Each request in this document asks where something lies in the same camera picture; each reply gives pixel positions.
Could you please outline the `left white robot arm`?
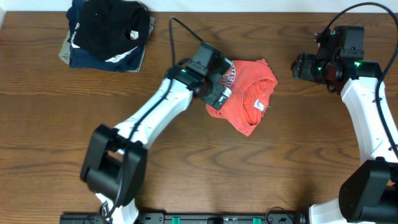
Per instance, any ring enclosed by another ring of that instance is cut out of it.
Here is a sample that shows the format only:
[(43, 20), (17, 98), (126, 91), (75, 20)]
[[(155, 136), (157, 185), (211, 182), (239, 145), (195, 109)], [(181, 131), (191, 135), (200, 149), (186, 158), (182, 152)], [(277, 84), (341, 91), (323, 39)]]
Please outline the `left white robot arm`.
[(146, 174), (148, 150), (159, 134), (192, 101), (200, 98), (219, 109), (231, 95), (220, 80), (230, 71), (227, 63), (214, 70), (189, 65), (170, 68), (156, 93), (131, 117), (93, 132), (80, 179), (96, 194), (105, 223), (134, 223), (135, 197)]

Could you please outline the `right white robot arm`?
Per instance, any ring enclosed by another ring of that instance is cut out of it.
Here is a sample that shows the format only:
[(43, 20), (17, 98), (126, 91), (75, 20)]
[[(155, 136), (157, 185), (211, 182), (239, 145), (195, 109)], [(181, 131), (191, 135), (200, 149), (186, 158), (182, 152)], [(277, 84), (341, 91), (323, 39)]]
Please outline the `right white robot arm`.
[(300, 54), (295, 79), (330, 85), (346, 105), (361, 165), (338, 198), (311, 205), (308, 223), (397, 223), (397, 127), (377, 62)]

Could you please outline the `red printed t-shirt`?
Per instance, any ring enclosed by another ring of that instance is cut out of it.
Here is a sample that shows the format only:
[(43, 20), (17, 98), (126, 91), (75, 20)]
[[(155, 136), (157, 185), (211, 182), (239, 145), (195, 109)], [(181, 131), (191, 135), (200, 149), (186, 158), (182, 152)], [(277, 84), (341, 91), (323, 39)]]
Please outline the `red printed t-shirt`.
[(221, 109), (206, 105), (210, 116), (225, 119), (245, 136), (261, 122), (278, 81), (265, 59), (234, 60), (220, 83), (232, 91)]

